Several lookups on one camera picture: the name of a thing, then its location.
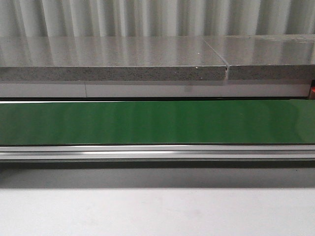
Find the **grey stone countertop slab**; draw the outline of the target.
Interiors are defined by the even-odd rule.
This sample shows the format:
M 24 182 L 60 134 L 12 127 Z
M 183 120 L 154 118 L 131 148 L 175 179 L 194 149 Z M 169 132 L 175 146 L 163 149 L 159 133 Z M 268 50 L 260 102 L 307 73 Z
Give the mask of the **grey stone countertop slab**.
M 223 81 L 201 37 L 3 37 L 2 81 Z

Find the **aluminium conveyor side rail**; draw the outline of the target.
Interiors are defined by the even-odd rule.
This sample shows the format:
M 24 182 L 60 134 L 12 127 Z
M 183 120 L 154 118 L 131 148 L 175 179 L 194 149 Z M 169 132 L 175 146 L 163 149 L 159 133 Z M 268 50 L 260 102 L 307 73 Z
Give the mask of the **aluminium conveyor side rail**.
M 311 161 L 314 145 L 5 146 L 2 162 Z

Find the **white pleated curtain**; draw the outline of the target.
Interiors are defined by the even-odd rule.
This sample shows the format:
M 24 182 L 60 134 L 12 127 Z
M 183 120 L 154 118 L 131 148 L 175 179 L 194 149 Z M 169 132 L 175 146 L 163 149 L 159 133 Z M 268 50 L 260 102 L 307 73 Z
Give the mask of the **white pleated curtain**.
M 312 0 L 3 0 L 1 36 L 313 34 Z

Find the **green conveyor belt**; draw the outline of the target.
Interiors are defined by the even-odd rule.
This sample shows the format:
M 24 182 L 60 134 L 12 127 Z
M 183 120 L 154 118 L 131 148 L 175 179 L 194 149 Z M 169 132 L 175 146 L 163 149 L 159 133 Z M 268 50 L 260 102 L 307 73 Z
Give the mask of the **green conveyor belt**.
M 312 100 L 4 103 L 3 146 L 313 144 Z

